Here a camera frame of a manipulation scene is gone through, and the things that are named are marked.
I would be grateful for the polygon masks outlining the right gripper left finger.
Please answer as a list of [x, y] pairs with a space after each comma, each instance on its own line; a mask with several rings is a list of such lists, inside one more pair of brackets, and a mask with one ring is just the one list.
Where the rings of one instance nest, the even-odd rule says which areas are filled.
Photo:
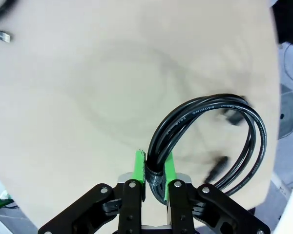
[[119, 217], [117, 232], [140, 234], [141, 209], [145, 199], [145, 153], [135, 153], [134, 170], [122, 175], [112, 188], [100, 183], [44, 224], [40, 234], [94, 234]]

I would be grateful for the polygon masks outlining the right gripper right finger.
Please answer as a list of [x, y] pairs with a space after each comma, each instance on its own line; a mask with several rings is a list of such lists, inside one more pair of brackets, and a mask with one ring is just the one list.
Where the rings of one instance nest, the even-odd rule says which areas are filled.
[[177, 177], [172, 155], [164, 167], [165, 199], [174, 234], [195, 233], [194, 220], [215, 234], [269, 234], [270, 228], [212, 184], [195, 188]]

